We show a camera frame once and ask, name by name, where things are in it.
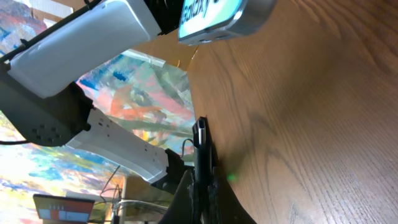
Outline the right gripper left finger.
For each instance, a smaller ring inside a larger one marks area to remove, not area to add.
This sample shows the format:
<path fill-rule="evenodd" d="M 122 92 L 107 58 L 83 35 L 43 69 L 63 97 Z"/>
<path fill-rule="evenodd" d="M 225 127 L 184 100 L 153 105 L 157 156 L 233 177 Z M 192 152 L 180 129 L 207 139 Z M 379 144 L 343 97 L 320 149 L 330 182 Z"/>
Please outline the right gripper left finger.
<path fill-rule="evenodd" d="M 186 170 L 180 181 L 172 203 L 159 224 L 197 224 L 198 214 L 198 187 L 195 175 Z"/>

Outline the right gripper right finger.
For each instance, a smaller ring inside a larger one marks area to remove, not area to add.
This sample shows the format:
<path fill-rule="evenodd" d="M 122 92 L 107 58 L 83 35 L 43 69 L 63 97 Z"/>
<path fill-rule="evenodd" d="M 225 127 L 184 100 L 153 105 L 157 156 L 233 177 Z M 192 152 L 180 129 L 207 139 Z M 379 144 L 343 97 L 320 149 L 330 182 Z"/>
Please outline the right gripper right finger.
<path fill-rule="evenodd" d="M 221 167 L 213 168 L 213 183 L 208 192 L 210 223 L 256 224 L 240 204 Z"/>

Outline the Samsung Galaxy smartphone teal screen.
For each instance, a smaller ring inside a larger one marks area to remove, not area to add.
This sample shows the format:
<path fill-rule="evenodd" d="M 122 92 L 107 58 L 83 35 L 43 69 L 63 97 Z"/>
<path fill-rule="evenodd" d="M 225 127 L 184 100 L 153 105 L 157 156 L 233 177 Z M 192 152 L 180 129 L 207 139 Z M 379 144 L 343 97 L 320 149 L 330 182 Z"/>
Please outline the Samsung Galaxy smartphone teal screen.
<path fill-rule="evenodd" d="M 276 0 L 185 0 L 178 41 L 200 45 L 257 32 Z"/>

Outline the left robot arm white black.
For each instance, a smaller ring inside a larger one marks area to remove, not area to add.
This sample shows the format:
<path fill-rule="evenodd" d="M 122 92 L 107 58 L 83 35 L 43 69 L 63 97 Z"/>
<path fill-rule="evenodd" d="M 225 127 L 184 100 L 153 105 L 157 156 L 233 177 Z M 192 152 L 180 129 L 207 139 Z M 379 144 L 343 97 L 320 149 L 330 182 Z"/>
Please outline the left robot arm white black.
<path fill-rule="evenodd" d="M 174 194 L 193 168 L 114 123 L 77 80 L 123 51 L 178 27 L 181 1 L 86 1 L 1 57 L 1 111 L 25 143 L 93 152 Z"/>

